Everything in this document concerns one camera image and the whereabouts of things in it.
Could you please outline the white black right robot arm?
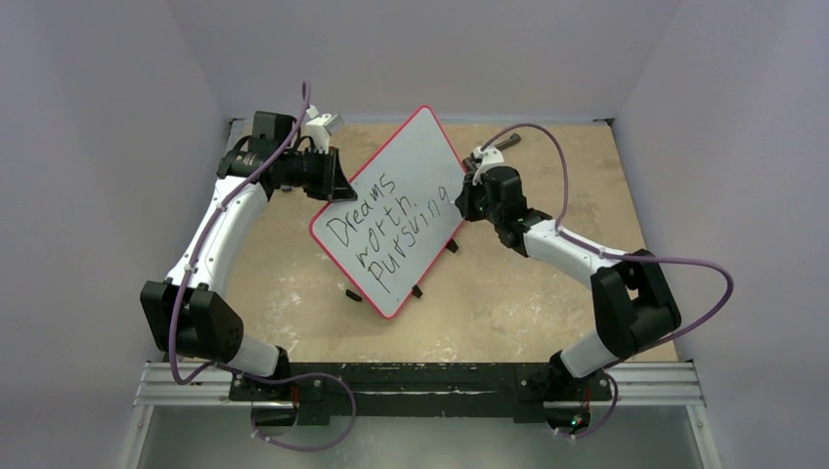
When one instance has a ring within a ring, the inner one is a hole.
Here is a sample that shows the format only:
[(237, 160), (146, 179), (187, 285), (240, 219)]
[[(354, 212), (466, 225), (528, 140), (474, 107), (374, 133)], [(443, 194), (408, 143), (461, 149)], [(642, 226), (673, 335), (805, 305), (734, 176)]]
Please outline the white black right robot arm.
[(651, 252), (611, 249), (564, 228), (529, 206), (514, 168), (465, 174), (455, 205), (464, 220), (489, 222), (506, 248), (553, 266), (589, 290), (593, 332), (549, 359), (548, 383), (556, 395), (575, 396), (588, 376), (679, 328), (680, 311)]

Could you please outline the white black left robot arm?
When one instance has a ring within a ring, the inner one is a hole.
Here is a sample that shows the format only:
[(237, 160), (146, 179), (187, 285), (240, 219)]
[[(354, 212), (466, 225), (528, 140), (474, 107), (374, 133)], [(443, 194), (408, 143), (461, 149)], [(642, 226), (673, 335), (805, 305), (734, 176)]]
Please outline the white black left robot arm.
[(322, 202), (357, 198), (331, 135), (343, 124), (314, 107), (300, 125), (293, 116), (257, 111), (252, 131), (219, 160), (208, 209), (188, 248), (161, 281), (149, 280), (140, 303), (156, 347), (169, 359), (203, 359), (253, 376), (266, 399), (290, 390), (285, 349), (246, 332), (227, 303), (229, 274), (274, 191), (300, 188)]

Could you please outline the pink framed whiteboard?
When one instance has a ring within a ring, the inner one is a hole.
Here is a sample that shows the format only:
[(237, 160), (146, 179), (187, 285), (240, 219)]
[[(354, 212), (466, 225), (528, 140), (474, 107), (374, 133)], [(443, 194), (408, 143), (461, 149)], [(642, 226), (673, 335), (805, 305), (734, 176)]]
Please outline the pink framed whiteboard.
[(419, 107), (357, 171), (354, 201), (332, 202), (309, 233), (384, 318), (395, 317), (462, 224), (458, 155), (432, 107)]

